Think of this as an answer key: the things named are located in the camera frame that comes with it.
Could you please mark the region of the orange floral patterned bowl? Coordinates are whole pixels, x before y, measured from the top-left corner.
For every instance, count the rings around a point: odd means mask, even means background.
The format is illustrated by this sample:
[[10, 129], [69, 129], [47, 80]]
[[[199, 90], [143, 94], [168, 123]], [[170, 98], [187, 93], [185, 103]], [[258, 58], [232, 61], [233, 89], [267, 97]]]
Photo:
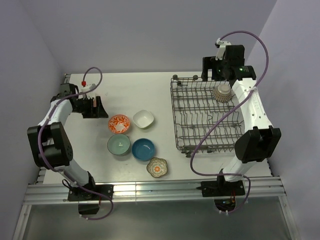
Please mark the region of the orange floral patterned bowl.
[[108, 129], [113, 134], [124, 134], [130, 128], [130, 119], [123, 114], [116, 114], [108, 121]]

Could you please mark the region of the brown patterned ceramic bowl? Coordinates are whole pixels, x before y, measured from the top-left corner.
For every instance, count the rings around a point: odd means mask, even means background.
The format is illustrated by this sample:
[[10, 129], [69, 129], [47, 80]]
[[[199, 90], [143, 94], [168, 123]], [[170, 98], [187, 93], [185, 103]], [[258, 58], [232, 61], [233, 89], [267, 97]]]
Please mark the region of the brown patterned ceramic bowl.
[[231, 101], [233, 94], [232, 89], [227, 84], [220, 84], [216, 86], [212, 91], [213, 98], [221, 103]]

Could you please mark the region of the pale green ceramic bowl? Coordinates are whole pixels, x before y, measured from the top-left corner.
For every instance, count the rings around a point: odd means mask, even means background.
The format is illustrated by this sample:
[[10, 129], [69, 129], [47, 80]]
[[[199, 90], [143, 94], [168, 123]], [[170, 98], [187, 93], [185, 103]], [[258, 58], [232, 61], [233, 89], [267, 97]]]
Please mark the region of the pale green ceramic bowl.
[[108, 151], [115, 156], [125, 155], [131, 147], [131, 141], [125, 134], [115, 134], [107, 142]]

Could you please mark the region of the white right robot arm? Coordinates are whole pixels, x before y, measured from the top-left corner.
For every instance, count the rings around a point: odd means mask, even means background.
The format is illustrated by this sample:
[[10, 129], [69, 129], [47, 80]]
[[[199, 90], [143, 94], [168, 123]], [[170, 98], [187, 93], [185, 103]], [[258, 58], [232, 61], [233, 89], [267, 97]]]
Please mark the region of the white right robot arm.
[[245, 65], [245, 47], [228, 41], [219, 41], [216, 47], [215, 56], [203, 57], [201, 77], [207, 81], [211, 70], [212, 80], [229, 84], [241, 105], [244, 120], [244, 134], [234, 145], [235, 156], [220, 171], [223, 178], [216, 183], [217, 191], [227, 195], [234, 188], [233, 182], [241, 180], [250, 168], [273, 154], [282, 134], [279, 128], [273, 127], [264, 110], [254, 68]]

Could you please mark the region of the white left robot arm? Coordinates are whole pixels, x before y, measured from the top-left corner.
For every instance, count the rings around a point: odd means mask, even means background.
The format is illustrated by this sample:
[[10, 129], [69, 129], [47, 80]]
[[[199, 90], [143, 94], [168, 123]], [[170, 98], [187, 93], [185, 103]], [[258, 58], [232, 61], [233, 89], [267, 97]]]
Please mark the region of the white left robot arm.
[[71, 113], [79, 113], [84, 119], [107, 119], [100, 96], [88, 93], [79, 97], [79, 88], [64, 83], [59, 93], [50, 100], [50, 109], [36, 126], [27, 129], [32, 156], [38, 167], [61, 174], [71, 186], [80, 188], [79, 194], [86, 200], [96, 197], [98, 188], [92, 175], [81, 168], [74, 159], [71, 142], [64, 125]]

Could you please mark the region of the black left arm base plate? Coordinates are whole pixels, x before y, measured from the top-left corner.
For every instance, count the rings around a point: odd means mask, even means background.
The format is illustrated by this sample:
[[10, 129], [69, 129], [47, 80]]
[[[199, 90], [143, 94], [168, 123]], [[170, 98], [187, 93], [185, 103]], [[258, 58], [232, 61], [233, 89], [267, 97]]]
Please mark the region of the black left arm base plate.
[[81, 189], [80, 187], [72, 187], [69, 190], [67, 201], [68, 202], [84, 202], [84, 201], [108, 201], [113, 198], [114, 185], [112, 184], [98, 184], [91, 190], [91, 193]]

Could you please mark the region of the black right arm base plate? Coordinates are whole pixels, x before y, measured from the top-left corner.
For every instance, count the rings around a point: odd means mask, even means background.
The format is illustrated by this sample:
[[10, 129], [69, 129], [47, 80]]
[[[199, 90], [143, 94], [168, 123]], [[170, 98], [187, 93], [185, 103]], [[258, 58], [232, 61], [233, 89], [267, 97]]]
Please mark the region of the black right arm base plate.
[[202, 181], [196, 188], [203, 197], [244, 196], [246, 194], [241, 180], [236, 182]]

